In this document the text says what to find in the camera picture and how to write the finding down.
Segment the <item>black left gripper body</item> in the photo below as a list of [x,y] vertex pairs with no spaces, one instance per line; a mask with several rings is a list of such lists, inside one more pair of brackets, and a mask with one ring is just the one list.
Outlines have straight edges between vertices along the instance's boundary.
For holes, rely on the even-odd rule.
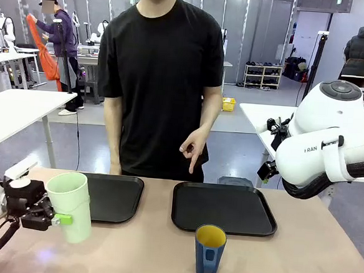
[[30,180],[23,187],[15,188],[12,180],[2,182],[6,200],[6,218],[20,221],[26,229],[46,231],[54,216],[45,215],[39,200],[46,192],[44,182]]

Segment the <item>person's left hand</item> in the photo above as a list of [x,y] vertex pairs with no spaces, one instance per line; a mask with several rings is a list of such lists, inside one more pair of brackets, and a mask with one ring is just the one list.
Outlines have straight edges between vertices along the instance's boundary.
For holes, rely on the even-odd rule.
[[201,125],[193,131],[188,138],[181,144],[179,151],[187,160],[190,160],[188,171],[193,174],[196,161],[202,154],[210,129]]

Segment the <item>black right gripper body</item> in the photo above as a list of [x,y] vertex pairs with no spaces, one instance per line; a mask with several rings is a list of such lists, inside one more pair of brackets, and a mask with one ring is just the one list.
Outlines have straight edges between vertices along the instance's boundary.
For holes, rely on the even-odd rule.
[[279,171],[277,169],[275,161],[265,161],[257,171],[258,177],[263,182],[267,182],[273,176],[278,174]]

